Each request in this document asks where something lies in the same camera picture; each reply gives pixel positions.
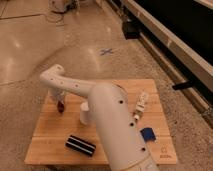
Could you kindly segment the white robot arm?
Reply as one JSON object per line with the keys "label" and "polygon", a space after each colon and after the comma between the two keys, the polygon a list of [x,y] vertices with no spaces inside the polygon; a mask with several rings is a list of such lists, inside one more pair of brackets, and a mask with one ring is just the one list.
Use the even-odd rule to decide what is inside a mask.
{"label": "white robot arm", "polygon": [[56,91],[87,99],[89,114],[112,171],[160,171],[128,108],[127,93],[112,82],[93,82],[64,76],[55,64],[40,74]]}

